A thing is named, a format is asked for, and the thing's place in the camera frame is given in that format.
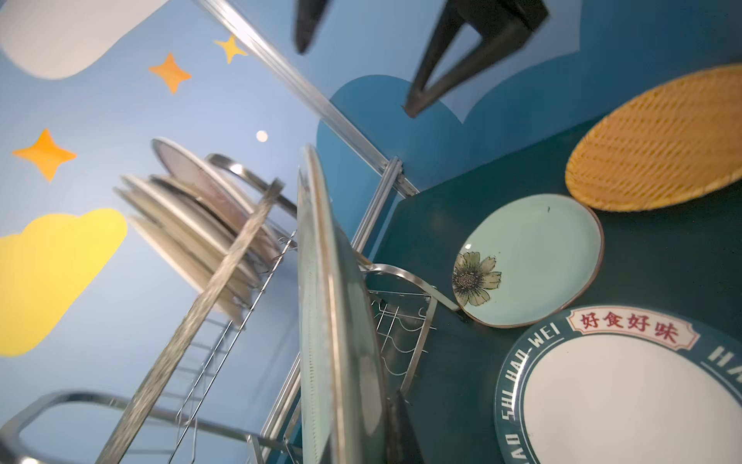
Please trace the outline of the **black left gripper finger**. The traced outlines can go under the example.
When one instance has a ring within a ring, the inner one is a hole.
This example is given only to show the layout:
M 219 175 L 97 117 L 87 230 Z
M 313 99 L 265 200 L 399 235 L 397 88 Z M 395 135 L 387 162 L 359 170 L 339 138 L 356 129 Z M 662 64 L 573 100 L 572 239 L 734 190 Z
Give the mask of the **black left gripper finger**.
M 415 435 L 404 394 L 395 392 L 388 399 L 386 426 L 386 462 L 395 464 L 424 464 L 424 458 Z

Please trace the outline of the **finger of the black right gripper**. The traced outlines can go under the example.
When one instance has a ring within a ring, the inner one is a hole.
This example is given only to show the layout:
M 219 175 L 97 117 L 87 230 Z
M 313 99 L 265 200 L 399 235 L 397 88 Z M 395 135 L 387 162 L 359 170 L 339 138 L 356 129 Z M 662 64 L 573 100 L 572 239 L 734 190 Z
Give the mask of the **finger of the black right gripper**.
M 539 0 L 446 2 L 410 87 L 404 106 L 407 115 L 419 116 L 450 90 L 518 51 L 546 19 L 548 9 Z M 477 46 L 430 83 L 432 73 L 465 25 L 479 34 Z
M 293 42 L 298 54 L 305 54 L 312 45 L 330 0 L 297 0 Z

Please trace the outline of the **plain grey-green plate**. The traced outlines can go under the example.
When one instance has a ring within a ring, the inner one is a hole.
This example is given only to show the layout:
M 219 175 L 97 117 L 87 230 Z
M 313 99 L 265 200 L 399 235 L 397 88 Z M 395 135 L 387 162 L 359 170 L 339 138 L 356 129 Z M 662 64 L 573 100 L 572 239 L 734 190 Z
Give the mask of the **plain grey-green plate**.
M 297 237 L 303 460 L 384 463 L 385 381 L 369 295 L 311 145 L 299 175 Z

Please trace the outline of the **stainless steel dish rack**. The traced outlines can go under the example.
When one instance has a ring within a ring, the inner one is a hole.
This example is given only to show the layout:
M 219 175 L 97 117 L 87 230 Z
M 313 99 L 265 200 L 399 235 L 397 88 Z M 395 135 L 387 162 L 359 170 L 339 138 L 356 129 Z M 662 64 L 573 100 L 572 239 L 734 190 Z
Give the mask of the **stainless steel dish rack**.
M 234 162 L 230 158 L 220 154 L 210 154 L 206 158 L 206 162 L 212 164 L 216 168 L 225 170 L 236 175 L 242 179 L 247 185 L 257 189 L 260 193 L 265 193 L 268 189 L 266 184 L 259 176 L 255 175 L 243 165 Z M 210 214 L 216 214 L 216 210 L 201 193 L 197 194 L 195 188 L 185 187 L 185 181 L 172 182 L 168 179 L 162 178 L 162 182 L 172 185 L 172 189 L 179 191 L 179 193 L 185 194 L 188 198 L 193 199 L 196 203 L 199 203 Z M 196 341 L 192 341 L 189 347 L 196 348 L 201 347 L 209 350 L 209 356 L 206 361 L 202 363 L 200 370 L 195 371 L 195 377 L 192 382 L 191 390 L 186 396 L 172 396 L 175 399 L 181 399 L 181 409 L 178 411 L 172 411 L 167 409 L 158 408 L 153 406 L 153 409 L 148 414 L 146 421 L 143 425 L 157 425 L 166 427 L 175 427 L 177 434 L 176 445 L 173 445 L 172 450 L 141 450 L 135 448 L 129 448 L 124 454 L 124 458 L 135 457 L 135 456 L 149 456 L 150 458 L 160 459 L 158 456 L 168 456 L 168 463 L 175 462 L 179 449 L 183 446 L 186 439 L 191 440 L 191 461 L 190 463 L 196 462 L 196 448 L 198 434 L 200 432 L 209 433 L 212 435 L 220 436 L 222 438 L 237 440 L 241 443 L 245 443 L 248 446 L 248 463 L 268 463 L 271 461 L 273 454 L 282 454 L 288 459 L 287 462 L 301 463 L 303 458 L 301 447 L 292 444 L 292 436 L 298 427 L 299 417 L 301 415 L 301 402 L 298 400 L 300 395 L 300 380 L 301 380 L 301 355 L 298 355 L 295 359 L 289 375 L 281 388 L 279 396 L 274 406 L 272 406 L 269 418 L 266 421 L 262 431 L 260 433 L 246 432 L 241 429 L 229 427 L 226 425 L 220 425 L 219 423 L 212 423 L 211 421 L 201 421 L 197 418 L 198 412 L 196 411 L 204 402 L 208 390 L 212 387 L 218 371 L 223 367 L 226 362 L 227 355 L 233 349 L 233 345 L 239 338 L 238 329 L 243 329 L 243 325 L 247 322 L 249 316 L 251 316 L 253 309 L 258 304 L 260 298 L 265 293 L 272 276 L 276 273 L 278 266 L 283 261 L 284 255 L 288 253 L 292 247 L 295 249 L 297 243 L 291 237 L 285 236 L 281 239 L 284 241 L 282 251 L 278 253 L 278 256 L 272 261 L 272 267 L 268 270 L 266 278 L 261 280 L 261 287 L 258 293 L 249 293 L 249 305 L 248 301 L 243 297 L 238 296 L 237 293 L 233 292 L 234 286 L 227 284 L 226 289 L 232 292 L 228 296 L 227 300 L 222 303 L 230 303 L 236 309 L 243 311 L 243 322 L 235 324 L 231 321 L 224 324 L 220 322 L 214 322 L 212 319 L 206 319 L 205 322 L 216 324 L 220 327 L 220 337 L 217 341 L 210 345 L 198 344 Z M 409 392 L 410 386 L 413 382 L 417 366 L 419 365 L 420 356 L 425 352 L 424 344 L 427 340 L 427 336 L 432 329 L 432 321 L 434 319 L 435 311 L 438 305 L 447 307 L 452 311 L 460 310 L 454 301 L 451 301 L 435 286 L 429 284 L 422 278 L 406 271 L 402 268 L 381 263 L 372 263 L 367 258 L 357 252 L 357 260 L 359 261 L 359 268 L 363 276 L 369 275 L 382 275 L 382 276 L 394 276 L 398 280 L 405 280 L 409 284 L 419 289 L 419 293 L 405 293 L 400 291 L 391 290 L 369 290 L 371 298 L 372 312 L 375 318 L 379 318 L 379 324 L 385 320 L 385 317 L 390 319 L 390 327 L 395 321 L 400 322 L 400 327 L 404 330 L 415 333 L 417 335 L 417 341 L 415 342 L 415 348 L 411 350 L 401 350 L 394 345 L 394 350 L 402 354 L 412 353 L 411 361 L 408 368 L 402 373 L 395 373 L 386 367 L 386 358 L 384 356 L 384 350 L 382 348 L 382 360 L 386 371 L 391 376 L 401 376 L 402 383 L 399 387 L 399 392 L 395 393 L 391 398 L 391 423 L 392 423 L 392 439 L 391 439 L 391 451 L 392 451 L 392 463 L 423 463 L 422 453 L 419 448 L 417 438 L 414 437 L 412 422 L 409 417 L 407 406 L 402 407 L 401 401 L 404 399 L 404 394 Z M 417 315 L 411 315 L 407 313 L 399 313 L 399 307 L 393 307 L 396 311 L 392 313 L 392 307 L 388 298 L 383 298 L 383 295 L 392 295 L 396 297 L 412 296 L 423 299 L 427 304 L 427 310 L 423 313 L 422 309 L 419 310 Z M 169 396 L 170 393 L 163 391 L 157 399 L 162 399 Z M 31 425 L 33 421 L 38 419 L 42 413 L 50 409 L 53 406 L 65 404 L 65 403 L 91 403 L 100 406 L 106 406 L 111 409 L 125 410 L 129 405 L 129 399 L 114 396 L 114 394 L 102 394 L 101 392 L 83 392 L 83 391 L 62 391 L 54 392 L 53 394 L 47 394 L 42 396 L 37 401 L 33 402 L 27 408 L 23 409 L 20 413 L 11 418 L 5 425 L 1 427 L 1 463 L 71 463 L 65 462 L 60 458 L 44 457 L 36 450 L 32 450 L 24 444 L 21 440 L 21 432 L 23 429 Z

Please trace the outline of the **white plate green lettered rim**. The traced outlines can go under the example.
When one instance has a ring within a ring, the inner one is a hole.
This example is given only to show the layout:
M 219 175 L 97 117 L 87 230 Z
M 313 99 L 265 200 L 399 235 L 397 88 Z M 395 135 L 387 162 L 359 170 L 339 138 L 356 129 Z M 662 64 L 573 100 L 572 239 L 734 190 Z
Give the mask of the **white plate green lettered rim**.
M 505 356 L 494 424 L 507 463 L 737 463 L 741 343 L 668 311 L 570 309 Z

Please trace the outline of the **pale green sunflower plate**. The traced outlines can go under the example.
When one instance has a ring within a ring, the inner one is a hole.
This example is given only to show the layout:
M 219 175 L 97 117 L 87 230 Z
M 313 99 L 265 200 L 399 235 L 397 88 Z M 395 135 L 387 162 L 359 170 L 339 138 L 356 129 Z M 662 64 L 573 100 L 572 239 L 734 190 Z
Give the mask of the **pale green sunflower plate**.
M 490 214 L 463 243 L 452 271 L 459 307 L 499 329 L 529 326 L 568 307 L 602 265 L 605 236 L 591 208 L 555 193 Z

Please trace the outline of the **white plate floral sprigs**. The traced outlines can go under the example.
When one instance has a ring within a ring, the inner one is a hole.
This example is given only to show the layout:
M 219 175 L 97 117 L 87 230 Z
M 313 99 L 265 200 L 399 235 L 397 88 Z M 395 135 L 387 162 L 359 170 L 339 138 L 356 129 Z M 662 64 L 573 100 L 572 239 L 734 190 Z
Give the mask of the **white plate floral sprigs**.
M 156 224 L 214 274 L 234 238 L 169 189 L 132 175 L 124 175 L 122 180 L 125 187 L 115 192 L 135 208 L 134 217 Z

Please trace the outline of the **white plate orange sunburst edge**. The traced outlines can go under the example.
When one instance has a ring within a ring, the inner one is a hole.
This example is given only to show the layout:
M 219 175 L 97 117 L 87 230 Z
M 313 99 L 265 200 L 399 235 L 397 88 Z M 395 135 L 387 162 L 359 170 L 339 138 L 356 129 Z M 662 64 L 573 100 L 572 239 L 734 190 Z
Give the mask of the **white plate orange sunburst edge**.
M 160 227 L 146 218 L 129 216 L 129 222 L 143 239 L 195 290 L 203 292 L 213 273 L 171 239 Z M 243 324 L 242 300 L 228 287 L 218 296 L 218 309 L 237 326 Z

